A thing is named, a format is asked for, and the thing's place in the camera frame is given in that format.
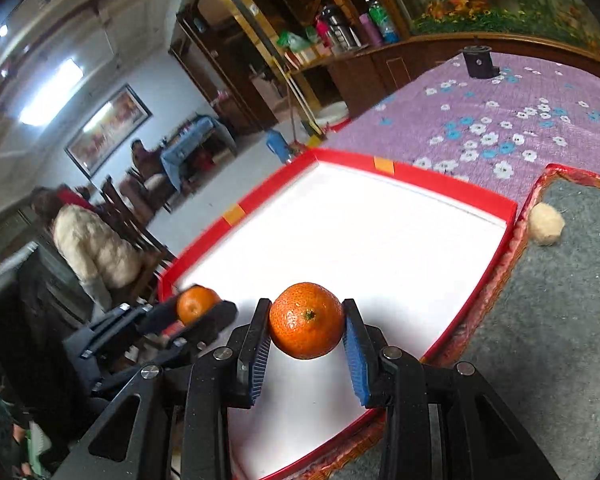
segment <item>framed painting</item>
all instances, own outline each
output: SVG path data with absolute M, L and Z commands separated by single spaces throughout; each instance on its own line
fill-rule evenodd
M 124 85 L 87 121 L 64 150 L 85 176 L 91 178 L 151 115 L 131 87 Z

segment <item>ceiling light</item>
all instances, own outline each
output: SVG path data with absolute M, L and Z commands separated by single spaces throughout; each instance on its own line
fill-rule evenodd
M 67 59 L 24 107 L 20 113 L 20 121 L 30 126 L 44 126 L 51 122 L 71 99 L 74 87 L 80 79 L 82 70 L 73 59 Z
M 100 122 L 101 118 L 105 116 L 105 114 L 111 110 L 111 103 L 106 103 L 100 110 L 98 110 L 95 115 L 89 119 L 89 122 L 84 125 L 82 129 L 84 132 L 88 132 L 91 130 L 98 122 Z

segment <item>orange tape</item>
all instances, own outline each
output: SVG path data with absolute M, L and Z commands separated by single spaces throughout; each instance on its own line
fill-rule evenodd
M 389 160 L 388 158 L 382 158 L 380 156 L 375 156 L 374 157 L 374 165 L 376 167 L 376 170 L 378 170 L 378 171 L 384 171 L 385 173 L 388 173 L 388 174 L 395 174 L 394 162 L 392 160 Z
M 231 208 L 224 212 L 222 218 L 231 226 L 236 225 L 246 215 L 244 209 L 239 204 L 234 204 Z

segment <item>white jacket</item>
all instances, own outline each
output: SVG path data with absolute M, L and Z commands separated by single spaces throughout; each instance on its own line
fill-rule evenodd
M 81 283 L 98 275 L 108 289 L 131 283 L 142 266 L 140 254 L 96 213 L 65 205 L 53 225 L 56 248 Z

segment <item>purple bedspread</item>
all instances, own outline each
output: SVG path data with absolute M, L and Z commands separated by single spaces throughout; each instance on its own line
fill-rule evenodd
M 600 79 L 533 57 L 493 54 L 500 75 L 469 78 L 461 56 L 377 104 L 325 147 L 399 160 L 522 205 L 547 164 L 600 174 Z

